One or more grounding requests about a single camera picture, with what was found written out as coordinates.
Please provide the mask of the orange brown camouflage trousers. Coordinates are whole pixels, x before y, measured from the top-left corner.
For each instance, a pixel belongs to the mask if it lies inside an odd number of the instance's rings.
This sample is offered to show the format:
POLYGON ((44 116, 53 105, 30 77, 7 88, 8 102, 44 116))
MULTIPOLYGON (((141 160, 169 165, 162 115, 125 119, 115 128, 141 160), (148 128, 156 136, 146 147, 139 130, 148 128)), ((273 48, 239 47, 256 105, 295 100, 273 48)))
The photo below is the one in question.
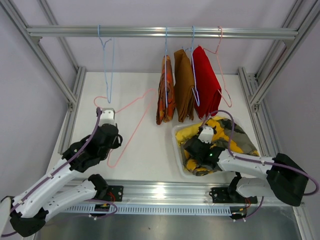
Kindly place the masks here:
POLYGON ((176 108, 174 78, 171 58, 165 55, 162 59, 161 77, 158 86, 156 124, 167 123, 174 117, 176 108))

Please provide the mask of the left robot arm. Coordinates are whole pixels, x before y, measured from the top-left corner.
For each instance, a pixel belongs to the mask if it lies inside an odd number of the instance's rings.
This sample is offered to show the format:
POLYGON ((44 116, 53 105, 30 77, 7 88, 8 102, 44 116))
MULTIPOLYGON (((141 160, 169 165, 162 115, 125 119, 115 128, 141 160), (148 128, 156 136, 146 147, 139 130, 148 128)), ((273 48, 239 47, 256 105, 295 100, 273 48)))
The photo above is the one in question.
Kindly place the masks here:
POLYGON ((49 173, 22 194, 11 197, 9 222, 15 234, 29 237, 64 209, 86 200, 105 200, 109 185, 98 173, 71 190, 61 192, 69 181, 104 161, 123 141, 115 123, 95 127, 95 132, 73 143, 49 173))

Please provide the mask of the pink hanger of yellow camouflage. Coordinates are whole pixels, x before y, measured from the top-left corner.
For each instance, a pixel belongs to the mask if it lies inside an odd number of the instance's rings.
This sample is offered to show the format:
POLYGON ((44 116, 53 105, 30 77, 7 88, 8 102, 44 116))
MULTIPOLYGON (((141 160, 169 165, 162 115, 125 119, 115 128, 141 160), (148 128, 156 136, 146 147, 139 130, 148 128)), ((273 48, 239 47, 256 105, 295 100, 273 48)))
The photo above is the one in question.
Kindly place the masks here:
POLYGON ((123 137, 121 147, 113 150, 99 167, 111 171, 144 167, 152 136, 148 128, 148 115, 156 103, 157 95, 154 88, 146 91, 129 90, 116 95, 111 103, 101 92, 92 95, 92 104, 96 107, 115 109, 115 120, 123 137))

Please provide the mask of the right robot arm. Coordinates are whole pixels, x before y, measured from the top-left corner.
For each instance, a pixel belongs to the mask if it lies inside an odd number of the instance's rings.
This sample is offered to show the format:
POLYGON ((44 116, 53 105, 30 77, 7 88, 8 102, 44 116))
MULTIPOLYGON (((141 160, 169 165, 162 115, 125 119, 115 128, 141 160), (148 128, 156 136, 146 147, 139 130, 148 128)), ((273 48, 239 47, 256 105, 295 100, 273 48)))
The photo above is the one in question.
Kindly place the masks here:
POLYGON ((195 136, 183 148, 197 163, 213 170, 249 176, 241 177, 227 190, 228 198, 233 202, 249 197, 276 197, 294 207, 302 202, 307 174, 286 154, 278 153, 275 157, 246 155, 202 142, 195 136))

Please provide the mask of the white plastic basket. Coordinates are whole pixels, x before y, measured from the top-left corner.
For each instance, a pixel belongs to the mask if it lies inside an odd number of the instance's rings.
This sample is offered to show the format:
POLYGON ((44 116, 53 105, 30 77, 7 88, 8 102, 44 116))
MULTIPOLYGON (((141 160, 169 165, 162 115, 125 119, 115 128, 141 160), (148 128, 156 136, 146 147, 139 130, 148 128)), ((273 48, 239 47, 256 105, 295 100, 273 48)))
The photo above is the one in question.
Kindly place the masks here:
POLYGON ((192 173, 190 173, 188 170, 185 170, 184 161, 183 161, 183 157, 185 155, 181 151, 181 147, 177 143, 176 133, 179 130, 185 129, 191 125, 193 125, 193 124, 192 123, 178 124, 178 125, 173 126, 172 130, 171 130, 172 145, 173 145, 173 150, 174 150, 174 155, 175 155, 175 161, 176 161, 176 164, 177 164, 177 167, 179 169, 181 176, 185 179, 194 179, 196 176, 193 175, 192 173))

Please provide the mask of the blue hanger of orange camouflage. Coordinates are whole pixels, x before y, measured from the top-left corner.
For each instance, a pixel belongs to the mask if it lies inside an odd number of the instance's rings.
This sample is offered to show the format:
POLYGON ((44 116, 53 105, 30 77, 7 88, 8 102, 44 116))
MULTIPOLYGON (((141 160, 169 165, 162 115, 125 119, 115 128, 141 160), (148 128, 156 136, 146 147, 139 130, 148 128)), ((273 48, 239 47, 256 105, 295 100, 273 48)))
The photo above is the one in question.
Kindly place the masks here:
POLYGON ((164 93, 165 93, 165 109, 168 109, 168 78, 167 78, 167 52, 168 52, 168 27, 165 27, 164 42, 164 93))

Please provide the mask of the yellow grey camouflage trousers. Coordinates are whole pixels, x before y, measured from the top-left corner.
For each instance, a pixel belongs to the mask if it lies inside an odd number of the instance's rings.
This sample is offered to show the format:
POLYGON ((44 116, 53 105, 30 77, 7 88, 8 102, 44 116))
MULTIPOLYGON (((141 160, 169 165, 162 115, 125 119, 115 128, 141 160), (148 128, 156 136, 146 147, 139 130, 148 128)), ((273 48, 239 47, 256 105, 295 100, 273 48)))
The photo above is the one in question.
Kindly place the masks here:
MULTIPOLYGON (((258 156, 258 150, 255 147, 255 145, 251 142, 250 138, 248 135, 245 133, 245 131, 238 125, 234 125, 234 132, 231 133, 232 130, 232 121, 229 120, 227 122, 226 120, 223 120, 223 125, 224 125, 224 132, 225 134, 231 139, 231 144, 230 144, 230 150, 236 153, 240 154, 245 154, 245 155, 250 155, 250 156, 258 156)), ((225 146, 219 146, 221 148, 227 149, 228 148, 228 142, 225 140, 222 142, 225 146)), ((184 150, 184 157, 185 159, 183 160, 183 165, 185 170, 188 170, 191 174, 197 176, 197 177, 202 177, 205 175, 209 175, 215 172, 213 169, 206 168, 204 166, 200 166, 199 163, 196 163, 195 160, 191 159, 190 154, 184 150)))

